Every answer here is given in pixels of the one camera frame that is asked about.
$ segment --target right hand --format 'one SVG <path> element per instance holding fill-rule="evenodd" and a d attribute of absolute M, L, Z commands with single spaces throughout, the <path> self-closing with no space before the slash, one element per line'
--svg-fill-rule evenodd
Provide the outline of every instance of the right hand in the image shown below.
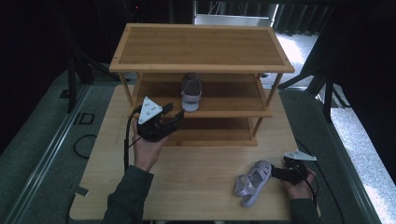
<path fill-rule="evenodd" d="M 308 181 L 309 184 L 312 184 L 313 180 L 315 179 L 315 172 L 312 170 L 308 169 L 308 177 L 306 180 Z M 286 188 L 286 191 L 289 194 L 289 198 L 291 200 L 293 199 L 312 199 L 312 191 L 308 187 L 308 185 L 305 183 L 305 181 L 302 181 L 301 183 L 297 185 L 293 185 L 288 181 L 280 181 L 283 183 L 283 185 Z"/>
<path fill-rule="evenodd" d="M 132 141 L 136 141 L 140 136 L 137 134 L 136 120 L 132 121 L 132 127 L 134 129 L 134 136 Z M 163 145 L 168 140 L 168 136 L 164 137 L 158 142 L 149 142 L 144 138 L 140 138 L 134 143 L 134 166 L 149 172 L 155 162 L 160 156 Z"/>

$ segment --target person's arm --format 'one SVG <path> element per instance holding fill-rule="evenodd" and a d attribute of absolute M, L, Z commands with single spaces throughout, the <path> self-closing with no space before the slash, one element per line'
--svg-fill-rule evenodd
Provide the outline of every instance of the person's arm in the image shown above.
<path fill-rule="evenodd" d="M 136 122 L 133 141 L 137 140 Z M 168 137 L 152 143 L 141 138 L 134 144 L 134 166 L 124 174 L 116 190 L 107 198 L 107 210 L 102 223 L 141 223 L 144 202 L 154 177 L 149 171 L 160 156 Z"/>
<path fill-rule="evenodd" d="M 314 180 L 314 172 L 309 173 L 306 179 L 310 184 Z M 282 181 L 290 198 L 291 224 L 319 224 L 317 208 L 312 201 L 312 192 L 307 184 L 302 181 L 297 185 L 292 185 L 287 181 Z"/>

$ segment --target black cable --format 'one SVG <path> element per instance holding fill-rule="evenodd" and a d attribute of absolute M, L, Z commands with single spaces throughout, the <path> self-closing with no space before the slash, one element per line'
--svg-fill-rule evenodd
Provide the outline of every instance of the black cable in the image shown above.
<path fill-rule="evenodd" d="M 307 148 L 301 141 L 299 141 L 297 138 L 295 138 L 295 140 L 296 140 L 296 142 L 297 142 L 298 144 L 300 144 L 300 145 L 306 150 L 306 152 L 308 152 L 308 154 L 312 155 L 312 153 L 308 150 L 308 148 Z M 338 203 L 337 199 L 335 198 L 334 193 L 332 192 L 332 188 L 330 187 L 329 181 L 327 181 L 327 178 L 326 178 L 325 174 L 323 173 L 323 171 L 321 170 L 321 168 L 320 168 L 320 166 L 318 165 L 318 163 L 317 163 L 316 161 L 314 161 L 314 164 L 318 167 L 318 170 L 319 170 L 319 172 L 321 173 L 321 175 L 322 175 L 322 177 L 323 177 L 323 180 L 324 180 L 324 182 L 326 183 L 327 188 L 329 189 L 330 194 L 332 195 L 332 199 L 334 200 L 335 206 L 337 207 L 337 210 L 338 210 L 338 212 L 340 213 L 341 223 L 345 223 L 345 220 L 344 220 L 344 213 L 343 213 L 343 211 L 341 210 L 341 206 L 340 206 L 340 204 Z"/>
<path fill-rule="evenodd" d="M 89 136 L 91 136 L 91 137 L 97 137 L 95 134 L 91 134 L 91 133 L 85 134 L 85 135 L 81 136 L 81 137 L 75 142 L 75 144 L 73 145 L 73 150 L 74 150 L 74 152 L 76 153 L 76 155 L 80 156 L 80 157 L 83 158 L 83 159 L 89 159 L 90 157 L 89 157 L 89 156 L 84 156 L 84 155 L 80 154 L 80 153 L 77 151 L 77 144 L 78 144 L 78 142 L 79 142 L 81 139 L 83 139 L 83 138 L 85 138 L 85 137 L 89 137 Z"/>
<path fill-rule="evenodd" d="M 309 170 L 308 170 L 308 172 L 309 172 L 309 174 L 311 174 L 315 178 L 315 182 L 317 183 L 316 197 L 318 197 L 318 195 L 319 195 L 319 182 L 317 180 L 317 177 L 314 174 L 312 174 L 312 172 L 310 172 Z"/>
<path fill-rule="evenodd" d="M 293 166 L 293 169 L 294 169 L 295 171 L 297 171 L 297 173 L 303 178 L 303 181 L 305 182 L 305 184 L 306 184 L 306 185 L 309 187 L 309 189 L 311 190 L 311 192 L 312 192 L 312 201 L 314 202 L 314 205 L 317 206 L 317 205 L 318 205 L 318 200 L 317 200 L 317 197 L 318 197 L 318 189 L 317 189 L 317 193 L 315 193 L 314 188 L 312 188 L 312 185 L 308 182 L 308 180 L 305 178 L 305 176 L 303 175 L 303 173 L 301 173 L 301 171 L 300 171 L 294 164 L 292 164 L 292 166 Z"/>
<path fill-rule="evenodd" d="M 125 133 L 125 139 L 124 139 L 124 156 L 123 156 L 123 160 L 124 160 L 124 172 L 126 172 L 126 170 L 129 167 L 129 148 L 136 143 L 140 137 L 133 141 L 132 144 L 129 146 L 129 132 L 131 130 L 131 122 L 132 122 L 132 118 L 134 117 L 134 114 L 136 114 L 137 112 L 140 112 L 142 110 L 142 105 L 138 106 L 134 111 L 132 111 L 131 115 L 128 118 L 128 122 L 126 125 L 126 133 Z"/>

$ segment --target shoe on shelf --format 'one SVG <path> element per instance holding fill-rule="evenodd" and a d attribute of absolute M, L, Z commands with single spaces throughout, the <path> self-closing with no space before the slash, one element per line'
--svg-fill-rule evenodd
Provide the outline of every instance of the shoe on shelf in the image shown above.
<path fill-rule="evenodd" d="M 181 106 L 187 112 L 198 110 L 201 101 L 202 84 L 197 73 L 188 73 L 181 80 Z"/>

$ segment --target shelf board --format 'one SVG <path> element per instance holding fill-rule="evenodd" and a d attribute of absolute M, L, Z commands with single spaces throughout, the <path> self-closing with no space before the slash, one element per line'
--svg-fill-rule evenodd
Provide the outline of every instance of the shelf board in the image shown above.
<path fill-rule="evenodd" d="M 293 73 L 272 27 L 128 23 L 111 72 Z"/>
<path fill-rule="evenodd" d="M 181 79 L 184 74 L 142 75 L 133 107 L 147 96 L 158 105 L 174 104 L 166 117 L 172 118 L 181 109 Z M 263 118 L 272 117 L 265 107 L 266 96 L 257 75 L 201 74 L 202 97 L 199 108 L 185 113 L 185 118 Z"/>
<path fill-rule="evenodd" d="M 257 146 L 251 119 L 183 119 L 166 146 Z"/>

